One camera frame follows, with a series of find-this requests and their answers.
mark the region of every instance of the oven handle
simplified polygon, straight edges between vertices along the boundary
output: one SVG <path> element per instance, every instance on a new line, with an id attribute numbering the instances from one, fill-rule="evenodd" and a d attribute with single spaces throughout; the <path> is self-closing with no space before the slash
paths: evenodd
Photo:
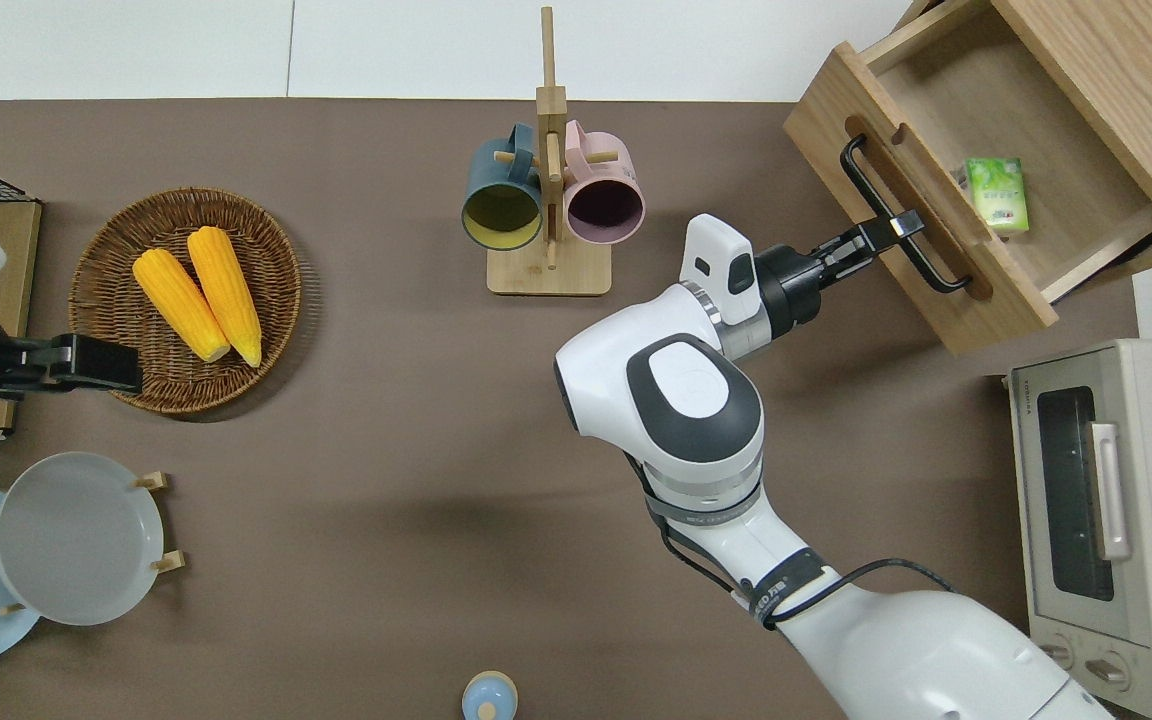
<path id="1" fill-rule="evenodd" d="M 1119 471 L 1119 429 L 1114 423 L 1089 423 L 1084 432 L 1093 456 L 1092 510 L 1100 520 L 1096 551 L 1101 560 L 1127 560 L 1132 556 L 1132 545 L 1128 541 L 1123 475 Z"/>

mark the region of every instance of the oven knob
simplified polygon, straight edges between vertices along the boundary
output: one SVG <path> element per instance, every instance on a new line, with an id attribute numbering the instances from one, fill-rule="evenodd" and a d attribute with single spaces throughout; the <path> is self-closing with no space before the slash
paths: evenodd
<path id="1" fill-rule="evenodd" d="M 1052 660 L 1055 660 L 1062 670 L 1069 670 L 1074 666 L 1074 652 L 1070 652 L 1069 647 L 1059 646 L 1059 644 L 1043 644 L 1038 647 L 1046 652 Z"/>
<path id="2" fill-rule="evenodd" d="M 1117 653 L 1111 653 L 1117 661 L 1123 661 Z M 1087 673 L 1097 675 L 1098 679 L 1105 680 L 1106 683 L 1114 687 L 1116 691 L 1123 692 L 1132 683 L 1132 679 L 1128 676 L 1128 670 L 1124 666 L 1115 665 L 1111 661 L 1111 655 L 1102 657 L 1100 660 L 1087 660 L 1083 664 L 1087 667 Z"/>

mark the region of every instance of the wicker basket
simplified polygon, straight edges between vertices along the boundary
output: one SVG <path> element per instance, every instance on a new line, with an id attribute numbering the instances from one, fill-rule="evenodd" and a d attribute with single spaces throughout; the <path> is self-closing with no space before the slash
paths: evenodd
<path id="1" fill-rule="evenodd" d="M 203 225 L 229 233 L 262 326 L 262 364 L 237 353 L 215 363 L 198 359 L 157 313 L 132 278 L 132 262 L 165 247 L 195 278 L 185 241 Z M 73 332 L 134 347 L 145 376 L 139 395 L 114 392 L 154 414 L 199 414 L 223 406 L 270 373 L 283 354 L 301 310 L 301 272 L 291 242 L 273 217 L 244 197 L 184 187 L 119 211 L 88 243 L 69 290 Z"/>

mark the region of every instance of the wooden base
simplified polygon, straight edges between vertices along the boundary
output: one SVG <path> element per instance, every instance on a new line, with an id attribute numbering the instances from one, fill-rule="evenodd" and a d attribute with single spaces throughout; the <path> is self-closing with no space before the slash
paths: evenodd
<path id="1" fill-rule="evenodd" d="M 497 295 L 594 296 L 612 290 L 612 247 L 559 241 L 554 268 L 545 237 L 518 250 L 488 251 L 488 290 Z"/>

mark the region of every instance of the green tissue box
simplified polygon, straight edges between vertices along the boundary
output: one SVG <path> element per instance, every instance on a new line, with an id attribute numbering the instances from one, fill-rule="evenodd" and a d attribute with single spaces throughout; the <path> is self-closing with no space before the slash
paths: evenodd
<path id="1" fill-rule="evenodd" d="M 1028 232 L 1025 181 L 1018 158 L 968 158 L 956 174 L 958 185 L 993 232 L 1000 236 Z"/>

